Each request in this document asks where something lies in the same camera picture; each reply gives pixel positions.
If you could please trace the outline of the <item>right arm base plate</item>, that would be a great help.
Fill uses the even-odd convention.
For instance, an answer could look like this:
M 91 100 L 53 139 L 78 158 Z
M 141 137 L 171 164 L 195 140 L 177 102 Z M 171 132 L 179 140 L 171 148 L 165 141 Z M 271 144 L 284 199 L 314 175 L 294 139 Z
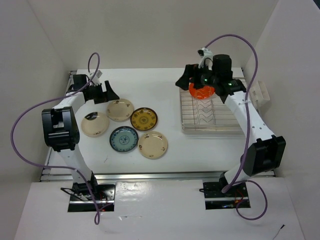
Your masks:
M 206 210 L 248 209 L 251 207 L 247 185 L 245 183 L 233 186 L 227 193 L 222 193 L 218 181 L 209 178 L 202 180 L 199 192 L 204 196 Z

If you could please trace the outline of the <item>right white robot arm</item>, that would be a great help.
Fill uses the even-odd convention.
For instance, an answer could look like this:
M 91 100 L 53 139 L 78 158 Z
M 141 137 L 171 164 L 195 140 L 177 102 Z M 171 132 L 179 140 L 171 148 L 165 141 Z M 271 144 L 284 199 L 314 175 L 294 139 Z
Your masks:
M 188 90 L 190 84 L 196 89 L 213 87 L 233 113 L 246 136 L 244 152 L 239 165 L 223 173 L 219 179 L 219 192 L 231 196 L 238 184 L 262 172 L 278 168 L 286 147 L 283 136 L 276 136 L 265 124 L 252 102 L 249 89 L 233 77 L 232 60 L 229 55 L 218 54 L 210 58 L 212 66 L 187 64 L 175 85 Z

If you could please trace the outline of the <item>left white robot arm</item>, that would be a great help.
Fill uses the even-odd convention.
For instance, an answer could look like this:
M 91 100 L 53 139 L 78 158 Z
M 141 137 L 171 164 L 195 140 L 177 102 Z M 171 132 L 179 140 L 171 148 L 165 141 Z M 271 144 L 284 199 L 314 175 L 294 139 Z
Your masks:
M 83 195 L 88 200 L 95 199 L 100 192 L 97 179 L 85 163 L 79 148 L 80 130 L 75 113 L 87 101 L 95 104 L 119 100 L 108 80 L 104 82 L 103 91 L 99 81 L 99 71 L 93 81 L 89 82 L 86 74 L 75 74 L 73 84 L 69 87 L 66 98 L 53 108 L 44 109 L 41 113 L 44 141 L 64 160 L 73 178 L 72 190 L 77 195 Z

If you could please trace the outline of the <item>orange plastic plate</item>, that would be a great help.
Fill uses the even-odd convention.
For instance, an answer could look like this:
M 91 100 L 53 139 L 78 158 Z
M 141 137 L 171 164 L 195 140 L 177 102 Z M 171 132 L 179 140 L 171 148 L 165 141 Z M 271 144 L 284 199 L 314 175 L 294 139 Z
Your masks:
M 199 100 L 208 99 L 215 93 L 215 89 L 211 86 L 204 86 L 203 88 L 195 89 L 193 83 L 189 84 L 188 91 L 193 98 Z

